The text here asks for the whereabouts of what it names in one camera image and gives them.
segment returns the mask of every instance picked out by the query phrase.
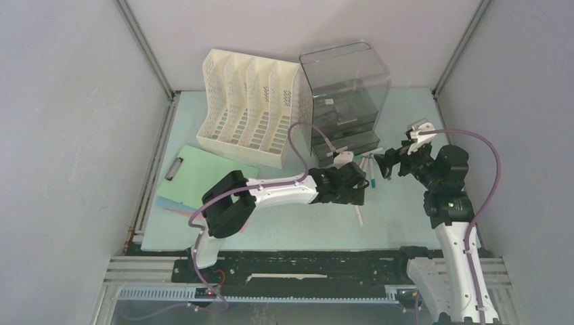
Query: robotic arm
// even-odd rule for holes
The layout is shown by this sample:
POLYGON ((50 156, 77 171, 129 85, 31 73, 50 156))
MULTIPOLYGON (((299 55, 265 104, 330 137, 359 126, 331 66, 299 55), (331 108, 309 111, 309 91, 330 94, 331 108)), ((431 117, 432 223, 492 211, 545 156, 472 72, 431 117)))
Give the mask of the robotic arm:
MULTIPOLYGON (((431 141, 435 135, 420 133, 434 130, 428 121, 418 121, 409 126, 402 148, 374 155, 384 178, 388 179, 393 166, 400 164, 399 176, 412 174, 427 189, 424 211, 439 239, 449 282, 444 283, 435 263, 428 257, 410 259, 406 274, 418 287, 436 324, 479 324, 481 311, 487 324, 499 324, 498 314, 487 294, 475 230, 470 236, 471 250, 464 250, 465 231, 474 217, 470 199, 462 191, 468 171, 468 153, 457 146, 447 145, 440 149, 435 159, 431 158, 431 141), (466 260, 468 254, 474 261, 483 296, 485 307, 480 311, 472 281, 473 270, 466 260)), ((353 153, 335 154, 334 164, 327 169, 310 169, 306 178, 298 182, 296 180, 302 175, 285 179, 245 179, 241 171, 233 171, 224 177, 204 195, 204 203, 229 190, 259 187, 239 192, 234 197, 228 196, 205 209, 203 215, 208 236, 202 236, 196 247, 198 267, 214 265, 225 238, 239 232, 256 209, 286 203, 363 205, 364 189, 369 183, 353 162, 353 153), (266 183, 286 185, 264 187, 266 183)))

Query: perforated plastic rack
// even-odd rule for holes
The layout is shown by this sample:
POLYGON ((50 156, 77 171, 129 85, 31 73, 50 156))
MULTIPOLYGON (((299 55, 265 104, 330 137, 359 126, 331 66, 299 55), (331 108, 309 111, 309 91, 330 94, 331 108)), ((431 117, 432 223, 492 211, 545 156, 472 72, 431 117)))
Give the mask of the perforated plastic rack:
POLYGON ((212 49, 203 75, 208 114, 199 144, 215 154, 282 168, 289 125, 311 121, 311 90, 301 66, 212 49))

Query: paper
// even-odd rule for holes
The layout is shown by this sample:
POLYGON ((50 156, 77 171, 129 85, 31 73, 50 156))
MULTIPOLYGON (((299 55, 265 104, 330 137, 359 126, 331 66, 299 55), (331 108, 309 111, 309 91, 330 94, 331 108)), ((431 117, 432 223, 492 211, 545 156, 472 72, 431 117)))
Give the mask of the paper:
POLYGON ((256 178, 259 169, 234 160, 223 158, 191 146, 184 146, 179 154, 183 159, 172 180, 162 179, 156 194, 199 209, 201 198, 230 171, 240 170, 245 178, 256 178))

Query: table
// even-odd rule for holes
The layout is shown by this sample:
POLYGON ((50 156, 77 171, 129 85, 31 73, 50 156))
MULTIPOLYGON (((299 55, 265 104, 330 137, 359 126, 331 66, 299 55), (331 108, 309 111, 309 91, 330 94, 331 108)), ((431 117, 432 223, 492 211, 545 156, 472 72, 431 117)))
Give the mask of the table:
MULTIPOLYGON (((435 101, 427 88, 392 88, 375 133, 380 146, 398 148, 405 140, 406 127, 427 118, 437 129, 443 127, 435 101)), ((183 145, 200 148, 196 134, 207 114, 203 91, 182 92, 159 172, 163 179, 183 145)), ((444 135, 433 141, 433 156, 447 144, 444 135)), ((309 162, 316 165, 314 158, 309 162)), ((258 166, 260 177, 275 178, 302 172, 294 154, 283 169, 258 166)), ((361 227, 352 206, 340 204, 289 204, 262 209, 251 215, 242 233, 226 239, 222 250, 256 251, 360 251, 396 249, 403 245, 440 248, 430 221, 422 208, 424 187, 413 177, 383 180, 377 173, 377 187, 368 188, 361 207, 361 227)), ((141 249, 178 251, 193 244, 197 230, 187 218, 156 205, 150 208, 141 249)))

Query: white wall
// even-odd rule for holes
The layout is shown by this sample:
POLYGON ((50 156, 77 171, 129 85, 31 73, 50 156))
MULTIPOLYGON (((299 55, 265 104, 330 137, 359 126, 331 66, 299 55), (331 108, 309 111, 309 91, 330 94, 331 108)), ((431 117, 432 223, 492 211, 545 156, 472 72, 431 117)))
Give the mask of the white wall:
POLYGON ((2 1, 0 323, 88 324, 167 99, 113 1, 2 1))
POLYGON ((136 0, 130 6, 176 90, 204 88, 211 48, 298 62, 367 39, 395 87, 434 87, 479 0, 136 0))
MULTIPOLYGON (((479 222, 501 254, 524 324, 572 324, 574 267, 574 2, 495 1, 441 104, 448 127, 488 137, 502 156, 500 187, 479 222)), ((468 187, 482 202, 494 160, 470 152, 468 187)))

